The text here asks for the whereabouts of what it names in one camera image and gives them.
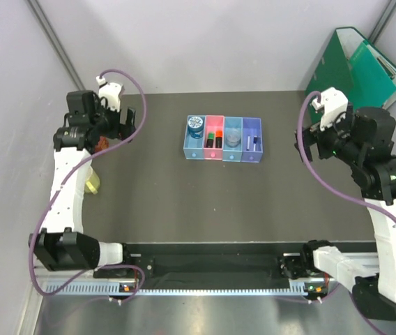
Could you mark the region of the brown box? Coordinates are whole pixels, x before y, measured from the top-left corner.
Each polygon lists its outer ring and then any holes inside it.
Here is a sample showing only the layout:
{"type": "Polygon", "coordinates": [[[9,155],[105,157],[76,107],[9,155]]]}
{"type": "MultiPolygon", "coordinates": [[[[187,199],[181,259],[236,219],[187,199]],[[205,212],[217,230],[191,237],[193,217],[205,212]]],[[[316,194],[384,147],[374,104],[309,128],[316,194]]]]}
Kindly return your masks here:
{"type": "Polygon", "coordinates": [[[109,148],[109,140],[104,136],[100,136],[100,139],[99,139],[97,145],[95,146],[94,153],[101,152],[108,148],[109,148]]]}

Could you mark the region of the purple plastic bin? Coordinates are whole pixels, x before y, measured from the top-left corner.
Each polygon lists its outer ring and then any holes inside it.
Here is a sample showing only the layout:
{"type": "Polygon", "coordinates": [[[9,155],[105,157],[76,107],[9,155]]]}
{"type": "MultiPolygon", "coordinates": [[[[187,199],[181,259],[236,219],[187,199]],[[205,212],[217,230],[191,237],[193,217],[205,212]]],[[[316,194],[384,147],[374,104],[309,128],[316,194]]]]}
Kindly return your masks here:
{"type": "Polygon", "coordinates": [[[262,124],[260,118],[254,117],[243,117],[243,153],[241,156],[241,161],[244,163],[259,163],[263,156],[263,134],[262,134],[262,124]],[[250,150],[246,150],[247,137],[250,135],[251,143],[250,150]],[[258,137],[257,150],[253,151],[253,138],[258,137]]]}

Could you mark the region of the blue slime jar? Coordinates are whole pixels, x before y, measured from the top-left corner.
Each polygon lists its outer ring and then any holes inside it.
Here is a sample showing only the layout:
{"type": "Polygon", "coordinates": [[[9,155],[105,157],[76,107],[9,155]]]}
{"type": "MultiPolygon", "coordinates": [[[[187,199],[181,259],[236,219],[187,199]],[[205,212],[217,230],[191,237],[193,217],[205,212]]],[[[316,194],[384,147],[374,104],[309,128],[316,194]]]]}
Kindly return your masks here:
{"type": "Polygon", "coordinates": [[[204,135],[205,118],[203,116],[190,116],[187,121],[187,129],[190,137],[199,139],[204,135]]]}

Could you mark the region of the light blue bin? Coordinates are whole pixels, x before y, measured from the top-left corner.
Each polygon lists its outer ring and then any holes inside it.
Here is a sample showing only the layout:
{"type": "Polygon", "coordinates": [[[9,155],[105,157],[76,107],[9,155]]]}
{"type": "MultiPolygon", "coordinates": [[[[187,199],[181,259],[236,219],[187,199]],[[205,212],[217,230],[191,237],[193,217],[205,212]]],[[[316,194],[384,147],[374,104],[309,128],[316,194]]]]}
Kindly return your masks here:
{"type": "Polygon", "coordinates": [[[222,160],[226,162],[240,162],[243,153],[243,119],[241,117],[225,117],[224,118],[224,140],[222,160]],[[242,133],[241,142],[237,147],[231,148],[225,144],[225,131],[228,128],[239,128],[242,133]]]}
{"type": "Polygon", "coordinates": [[[183,142],[183,152],[185,154],[185,158],[189,160],[203,160],[204,159],[204,135],[202,138],[195,139],[190,137],[188,134],[187,129],[187,121],[190,116],[187,116],[186,125],[185,125],[185,136],[183,142]]]}

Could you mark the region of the clear staples box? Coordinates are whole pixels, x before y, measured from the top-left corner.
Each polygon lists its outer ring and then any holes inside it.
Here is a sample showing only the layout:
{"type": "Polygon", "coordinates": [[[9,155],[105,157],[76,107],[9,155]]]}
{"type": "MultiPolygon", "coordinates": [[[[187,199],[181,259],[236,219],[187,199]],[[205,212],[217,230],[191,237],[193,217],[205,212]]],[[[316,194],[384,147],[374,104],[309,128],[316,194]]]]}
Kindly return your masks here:
{"type": "Polygon", "coordinates": [[[242,133],[239,128],[228,128],[225,131],[225,144],[228,147],[234,148],[237,147],[242,138],[242,133]]]}

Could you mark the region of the green cap highlighter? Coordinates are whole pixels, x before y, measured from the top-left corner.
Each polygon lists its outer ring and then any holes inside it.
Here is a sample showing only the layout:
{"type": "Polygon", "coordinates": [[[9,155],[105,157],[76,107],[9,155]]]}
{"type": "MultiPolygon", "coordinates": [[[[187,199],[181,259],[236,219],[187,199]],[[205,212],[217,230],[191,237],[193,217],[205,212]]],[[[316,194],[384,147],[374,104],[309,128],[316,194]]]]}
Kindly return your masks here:
{"type": "Polygon", "coordinates": [[[206,148],[213,148],[214,140],[215,140],[215,133],[209,132],[206,139],[206,148]]]}

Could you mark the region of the pink plastic bin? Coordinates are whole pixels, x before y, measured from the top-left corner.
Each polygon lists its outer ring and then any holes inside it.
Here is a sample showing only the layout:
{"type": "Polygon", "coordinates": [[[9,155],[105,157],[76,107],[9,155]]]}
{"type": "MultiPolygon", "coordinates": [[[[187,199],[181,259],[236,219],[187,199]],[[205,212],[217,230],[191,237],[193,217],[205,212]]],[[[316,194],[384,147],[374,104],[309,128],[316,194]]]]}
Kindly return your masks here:
{"type": "Polygon", "coordinates": [[[224,140],[224,116],[222,115],[207,115],[206,125],[204,127],[204,159],[205,160],[222,160],[223,152],[223,140],[224,140]],[[221,129],[223,132],[222,148],[217,149],[215,147],[215,140],[213,148],[206,148],[206,139],[209,132],[216,132],[221,129]]]}

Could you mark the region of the orange cap highlighter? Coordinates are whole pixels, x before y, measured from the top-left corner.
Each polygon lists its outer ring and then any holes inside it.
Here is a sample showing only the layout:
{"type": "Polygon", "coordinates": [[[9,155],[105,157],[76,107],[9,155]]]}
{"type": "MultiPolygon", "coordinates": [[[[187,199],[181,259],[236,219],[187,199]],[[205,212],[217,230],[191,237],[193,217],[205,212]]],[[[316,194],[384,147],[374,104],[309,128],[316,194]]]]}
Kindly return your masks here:
{"type": "Polygon", "coordinates": [[[215,147],[217,149],[222,148],[222,138],[223,138],[223,132],[221,129],[216,130],[215,132],[215,147]]]}

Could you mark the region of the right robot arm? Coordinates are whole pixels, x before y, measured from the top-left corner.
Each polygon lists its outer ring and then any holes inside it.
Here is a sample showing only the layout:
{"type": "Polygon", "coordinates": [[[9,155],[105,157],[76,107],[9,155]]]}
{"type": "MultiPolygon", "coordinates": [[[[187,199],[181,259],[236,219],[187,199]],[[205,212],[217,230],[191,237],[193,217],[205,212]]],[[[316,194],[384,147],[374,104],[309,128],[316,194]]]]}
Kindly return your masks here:
{"type": "Polygon", "coordinates": [[[396,121],[377,107],[347,109],[332,126],[320,124],[296,129],[296,148],[304,164],[316,145],[322,159],[337,158],[351,169],[361,198],[372,219],[378,271],[371,271],[343,254],[333,243],[312,240],[300,252],[300,268],[308,276],[320,272],[346,288],[358,310],[372,320],[396,321],[396,156],[393,133],[396,121]]]}

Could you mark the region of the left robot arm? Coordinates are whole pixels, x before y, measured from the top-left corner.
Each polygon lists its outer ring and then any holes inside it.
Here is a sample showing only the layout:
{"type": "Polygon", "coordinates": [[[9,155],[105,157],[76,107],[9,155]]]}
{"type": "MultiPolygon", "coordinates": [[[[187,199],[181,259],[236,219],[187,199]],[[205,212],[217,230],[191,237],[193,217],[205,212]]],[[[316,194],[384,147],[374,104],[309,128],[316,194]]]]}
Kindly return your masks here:
{"type": "Polygon", "coordinates": [[[54,178],[51,205],[36,238],[34,255],[49,271],[90,270],[108,265],[117,276],[127,276],[132,258],[120,243],[99,242],[84,234],[82,205],[91,157],[102,137],[124,140],[135,131],[135,111],[128,109],[121,123],[120,84],[67,94],[68,112],[53,136],[54,178]]]}

